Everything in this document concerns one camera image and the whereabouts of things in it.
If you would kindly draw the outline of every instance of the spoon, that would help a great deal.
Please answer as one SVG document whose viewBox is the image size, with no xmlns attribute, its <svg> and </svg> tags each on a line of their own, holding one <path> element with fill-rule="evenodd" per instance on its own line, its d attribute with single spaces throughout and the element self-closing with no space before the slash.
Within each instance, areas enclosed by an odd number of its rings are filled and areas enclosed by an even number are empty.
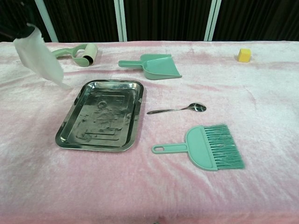
<svg viewBox="0 0 299 224">
<path fill-rule="evenodd" d="M 182 109 L 156 110 L 156 111 L 147 112 L 147 114 L 163 113 L 163 112 L 169 112 L 169 111 L 181 111 L 181 110 L 186 110 L 186 109 L 197 111 L 197 112 L 206 111 L 205 106 L 203 106 L 201 104 L 197 104 L 197 103 L 192 103 L 189 106 L 182 108 Z"/>
</svg>

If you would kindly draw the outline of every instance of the yellow block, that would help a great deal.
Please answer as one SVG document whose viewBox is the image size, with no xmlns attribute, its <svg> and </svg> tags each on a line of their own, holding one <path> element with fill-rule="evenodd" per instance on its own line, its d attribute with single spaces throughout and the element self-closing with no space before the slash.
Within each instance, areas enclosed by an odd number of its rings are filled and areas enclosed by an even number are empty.
<svg viewBox="0 0 299 224">
<path fill-rule="evenodd" d="M 251 56 L 250 49 L 241 48 L 240 52 L 239 52 L 239 55 L 238 55 L 238 61 L 239 62 L 249 62 L 250 61 L 250 56 Z"/>
</svg>

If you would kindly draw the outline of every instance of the dark curtain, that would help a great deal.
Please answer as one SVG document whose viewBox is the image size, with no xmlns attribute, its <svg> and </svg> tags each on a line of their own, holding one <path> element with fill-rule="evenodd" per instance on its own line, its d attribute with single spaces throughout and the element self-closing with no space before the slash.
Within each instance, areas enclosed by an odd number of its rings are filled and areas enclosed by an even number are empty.
<svg viewBox="0 0 299 224">
<path fill-rule="evenodd" d="M 113 0 L 44 0 L 59 42 L 117 42 Z"/>
<path fill-rule="evenodd" d="M 19 2 L 20 0 L 0 0 L 0 23 L 16 31 L 24 29 L 28 21 L 24 8 Z M 35 1 L 27 0 L 25 2 L 30 5 L 36 22 L 35 25 L 40 29 L 45 42 L 51 42 Z M 0 35 L 0 41 L 12 42 L 13 40 L 4 35 Z"/>
<path fill-rule="evenodd" d="M 128 41 L 203 41 L 211 0 L 124 0 Z"/>
<path fill-rule="evenodd" d="M 298 0 L 222 0 L 213 41 L 299 41 Z"/>
</svg>

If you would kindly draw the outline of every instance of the dustpan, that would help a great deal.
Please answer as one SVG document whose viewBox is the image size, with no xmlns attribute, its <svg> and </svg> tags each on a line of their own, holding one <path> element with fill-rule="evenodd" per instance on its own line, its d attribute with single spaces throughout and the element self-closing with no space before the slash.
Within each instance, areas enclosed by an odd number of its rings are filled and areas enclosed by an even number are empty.
<svg viewBox="0 0 299 224">
<path fill-rule="evenodd" d="M 124 68 L 143 69 L 147 79 L 159 80 L 168 78 L 181 78 L 171 55 L 144 54 L 140 61 L 119 61 L 118 65 Z"/>
<path fill-rule="evenodd" d="M 188 153 L 193 164 L 203 170 L 242 169 L 244 163 L 226 125 L 195 126 L 179 144 L 155 145 L 155 154 Z"/>
</svg>

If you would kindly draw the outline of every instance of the stainless steel tray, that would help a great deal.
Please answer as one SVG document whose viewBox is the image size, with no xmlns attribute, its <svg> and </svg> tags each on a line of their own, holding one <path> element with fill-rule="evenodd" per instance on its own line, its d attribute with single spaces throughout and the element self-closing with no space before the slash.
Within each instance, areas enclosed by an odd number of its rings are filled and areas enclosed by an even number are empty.
<svg viewBox="0 0 299 224">
<path fill-rule="evenodd" d="M 143 86 L 135 81 L 86 83 L 60 126 L 55 140 L 67 149 L 122 152 L 137 132 Z"/>
</svg>

